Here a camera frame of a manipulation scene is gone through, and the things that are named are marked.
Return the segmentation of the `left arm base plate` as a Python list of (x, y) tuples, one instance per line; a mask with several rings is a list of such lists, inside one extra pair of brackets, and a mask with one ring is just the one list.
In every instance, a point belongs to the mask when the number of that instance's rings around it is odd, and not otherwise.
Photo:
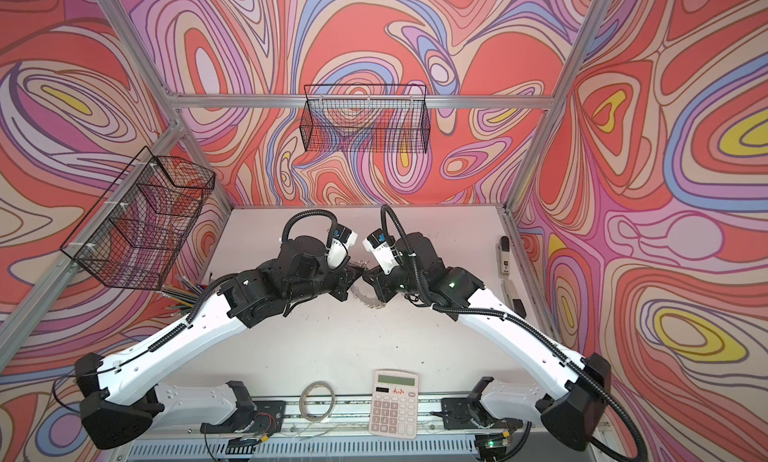
[(213, 425), (202, 423), (200, 432), (205, 434), (266, 434), (280, 432), (287, 403), (284, 400), (256, 401), (252, 407), (238, 408), (224, 422)]

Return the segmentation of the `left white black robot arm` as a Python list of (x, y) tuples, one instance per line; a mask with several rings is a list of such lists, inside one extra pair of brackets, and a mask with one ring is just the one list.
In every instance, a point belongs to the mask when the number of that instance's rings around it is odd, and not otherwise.
[(75, 364), (83, 395), (79, 416), (101, 450), (134, 441), (151, 428), (197, 424), (209, 433), (255, 429), (258, 413), (241, 381), (183, 388), (166, 376), (214, 345), (298, 305), (329, 294), (345, 301), (363, 268), (350, 262), (357, 235), (334, 213), (311, 209), (285, 224), (276, 258), (211, 282), (192, 311), (149, 338)]

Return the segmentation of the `white desk calculator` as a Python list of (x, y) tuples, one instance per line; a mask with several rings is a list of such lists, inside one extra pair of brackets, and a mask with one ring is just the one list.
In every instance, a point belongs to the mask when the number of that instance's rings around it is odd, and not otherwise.
[(401, 440), (417, 437), (419, 377), (410, 372), (378, 370), (374, 374), (368, 430), (374, 436)]

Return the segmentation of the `white stapler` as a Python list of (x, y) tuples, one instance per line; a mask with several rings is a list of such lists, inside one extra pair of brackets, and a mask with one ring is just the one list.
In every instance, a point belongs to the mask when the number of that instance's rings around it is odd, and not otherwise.
[(500, 278), (508, 278), (511, 271), (511, 246), (508, 236), (502, 236), (497, 244), (497, 264)]

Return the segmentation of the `red cup with pens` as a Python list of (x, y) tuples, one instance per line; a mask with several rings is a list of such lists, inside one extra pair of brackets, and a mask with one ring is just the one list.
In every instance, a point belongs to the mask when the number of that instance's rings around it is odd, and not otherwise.
[(156, 294), (168, 303), (168, 310), (187, 314), (196, 307), (207, 288), (206, 284), (194, 283), (184, 275), (174, 275)]

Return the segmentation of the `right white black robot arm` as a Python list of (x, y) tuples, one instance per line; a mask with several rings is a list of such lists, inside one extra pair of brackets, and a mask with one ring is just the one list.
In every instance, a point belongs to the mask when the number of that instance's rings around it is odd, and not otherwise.
[(575, 451), (594, 446), (607, 457), (624, 461), (626, 455), (594, 435), (611, 409), (634, 442), (630, 460), (648, 460), (637, 424), (611, 394), (611, 367), (605, 358), (597, 353), (585, 357), (566, 348), (507, 307), (468, 270), (445, 266), (431, 241), (420, 232), (406, 232), (387, 204), (380, 208), (380, 224), (363, 242), (378, 263), (363, 276), (377, 299), (388, 303), (402, 294), (415, 307), (446, 315), (496, 344), (533, 377), (535, 384), (529, 390), (492, 377), (478, 382), (467, 403), (477, 424), (521, 420), (545, 428)]

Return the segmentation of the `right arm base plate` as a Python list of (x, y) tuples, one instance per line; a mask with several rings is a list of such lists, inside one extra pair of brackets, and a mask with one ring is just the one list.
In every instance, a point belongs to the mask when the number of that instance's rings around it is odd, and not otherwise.
[(434, 412), (443, 421), (447, 430), (496, 430), (516, 431), (525, 426), (518, 419), (497, 419), (484, 409), (478, 401), (467, 397), (443, 398), (440, 410)]

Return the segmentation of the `metal disc with keyrings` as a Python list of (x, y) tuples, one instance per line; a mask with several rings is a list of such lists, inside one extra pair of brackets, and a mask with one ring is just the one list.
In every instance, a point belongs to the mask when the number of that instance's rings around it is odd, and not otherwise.
[(350, 295), (370, 309), (383, 309), (387, 303), (382, 302), (375, 293), (373, 287), (365, 282), (356, 282), (350, 289)]

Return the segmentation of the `clear tape roll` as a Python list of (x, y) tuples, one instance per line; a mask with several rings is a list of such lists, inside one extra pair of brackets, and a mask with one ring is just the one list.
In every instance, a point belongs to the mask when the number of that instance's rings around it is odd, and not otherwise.
[(308, 423), (317, 424), (332, 415), (336, 402), (333, 387), (328, 382), (315, 381), (306, 386), (299, 397), (299, 414)]

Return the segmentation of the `small black key fob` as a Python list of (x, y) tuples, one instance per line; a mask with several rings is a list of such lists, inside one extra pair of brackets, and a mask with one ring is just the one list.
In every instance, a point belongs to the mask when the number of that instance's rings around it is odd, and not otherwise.
[(526, 308), (512, 280), (504, 279), (502, 281), (502, 292), (504, 295), (505, 304), (518, 316), (526, 319)]

